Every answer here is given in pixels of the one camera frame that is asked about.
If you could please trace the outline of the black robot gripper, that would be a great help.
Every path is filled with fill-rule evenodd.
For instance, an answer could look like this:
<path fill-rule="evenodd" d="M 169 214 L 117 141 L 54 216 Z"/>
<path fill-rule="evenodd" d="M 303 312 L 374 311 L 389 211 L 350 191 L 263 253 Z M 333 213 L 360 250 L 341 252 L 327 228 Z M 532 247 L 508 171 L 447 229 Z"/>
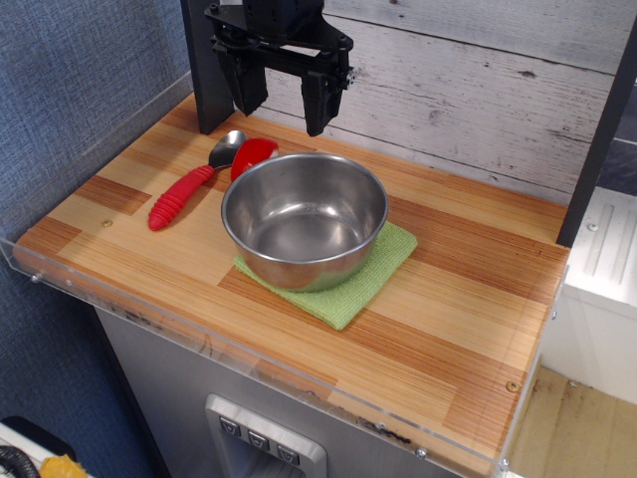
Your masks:
<path fill-rule="evenodd" d="M 237 108 L 246 116 L 268 97 L 265 71 L 302 78 L 307 133 L 318 136 L 338 116 L 351 85 L 353 40 L 323 17 L 322 1 L 213 2 L 213 50 Z"/>

